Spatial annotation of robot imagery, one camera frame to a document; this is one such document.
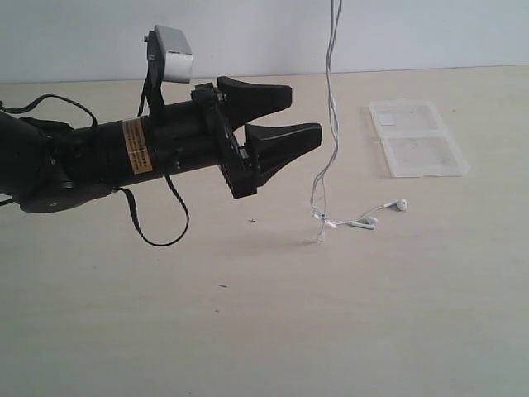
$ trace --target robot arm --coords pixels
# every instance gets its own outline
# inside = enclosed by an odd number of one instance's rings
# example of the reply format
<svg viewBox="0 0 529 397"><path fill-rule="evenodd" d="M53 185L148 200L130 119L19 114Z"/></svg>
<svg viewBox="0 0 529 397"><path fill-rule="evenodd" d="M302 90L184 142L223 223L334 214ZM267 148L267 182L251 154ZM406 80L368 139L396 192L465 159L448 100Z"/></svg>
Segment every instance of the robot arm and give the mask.
<svg viewBox="0 0 529 397"><path fill-rule="evenodd" d="M142 94L149 116L100 125L94 118L91 127L73 129L62 122L14 118L7 113L22 110L0 103L0 193L28 213L53 213L123 186L218 165L238 199L256 194L286 164L321 145L322 128L316 123L248 124L288 108L289 86L220 77L216 87L196 86L190 101L164 104L163 49L152 31ZM241 146L233 132L242 126L246 142Z"/></svg>

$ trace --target clear plastic case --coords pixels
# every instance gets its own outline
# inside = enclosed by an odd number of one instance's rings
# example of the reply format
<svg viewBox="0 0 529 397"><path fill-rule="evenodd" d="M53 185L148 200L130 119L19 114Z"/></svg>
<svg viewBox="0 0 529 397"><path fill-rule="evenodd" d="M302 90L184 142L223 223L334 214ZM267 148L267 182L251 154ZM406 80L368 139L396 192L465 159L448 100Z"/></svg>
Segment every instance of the clear plastic case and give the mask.
<svg viewBox="0 0 529 397"><path fill-rule="evenodd" d="M469 171L433 103L372 102L369 110L394 177L461 176Z"/></svg>

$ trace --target white wall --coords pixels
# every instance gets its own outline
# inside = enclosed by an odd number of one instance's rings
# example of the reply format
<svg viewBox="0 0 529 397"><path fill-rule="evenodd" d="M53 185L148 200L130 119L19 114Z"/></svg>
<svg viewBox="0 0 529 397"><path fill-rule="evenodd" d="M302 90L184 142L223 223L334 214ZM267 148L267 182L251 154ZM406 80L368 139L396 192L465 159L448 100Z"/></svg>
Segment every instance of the white wall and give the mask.
<svg viewBox="0 0 529 397"><path fill-rule="evenodd" d="M194 75L324 70L330 0L3 0L0 82L141 79L143 35L184 30ZM335 70L529 64L527 0L345 0Z"/></svg>

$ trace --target table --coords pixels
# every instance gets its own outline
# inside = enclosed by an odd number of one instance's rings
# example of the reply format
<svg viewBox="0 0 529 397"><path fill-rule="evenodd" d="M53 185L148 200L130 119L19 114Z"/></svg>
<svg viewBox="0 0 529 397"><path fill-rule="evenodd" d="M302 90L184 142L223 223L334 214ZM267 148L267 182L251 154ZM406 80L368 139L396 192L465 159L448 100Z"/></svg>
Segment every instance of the table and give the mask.
<svg viewBox="0 0 529 397"><path fill-rule="evenodd" d="M144 244L122 194L56 214L0 209L0 395L527 395L529 67L337 74L329 215L401 197L410 208L323 244L308 196L331 153L325 78L245 80L290 84L293 106L261 123L320 122L324 145L250 198L231 199L215 167L175 176L192 213L177 246ZM0 85L0 98L57 93L109 122L132 117L140 91ZM168 84L164 97L189 92ZM465 177L390 177L368 106L395 98L437 105ZM53 100L33 114L89 123ZM145 232L179 232L163 180L134 191Z"/></svg>

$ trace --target beige table surface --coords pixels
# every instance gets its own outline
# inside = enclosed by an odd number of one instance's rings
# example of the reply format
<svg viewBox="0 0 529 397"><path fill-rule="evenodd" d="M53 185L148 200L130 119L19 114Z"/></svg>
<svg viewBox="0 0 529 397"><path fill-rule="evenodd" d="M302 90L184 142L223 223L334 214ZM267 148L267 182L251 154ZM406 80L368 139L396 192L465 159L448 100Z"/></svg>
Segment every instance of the beige table surface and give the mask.
<svg viewBox="0 0 529 397"><path fill-rule="evenodd" d="M294 88L292 108L263 124L326 126L323 76L247 80ZM341 74L334 85L330 216L400 197L407 213L311 243L327 129L323 148L251 198L233 200L214 167L175 176L192 224L172 248L140 240L122 194L49 215L1 208L0 395L529 395L529 67ZM2 85L0 98L58 93L108 122L133 116L140 90ZM189 90L168 86L166 102ZM394 98L434 101L465 177L390 178L368 106ZM34 114L88 124L54 101ZM134 191L149 235L180 230L162 180Z"/></svg>

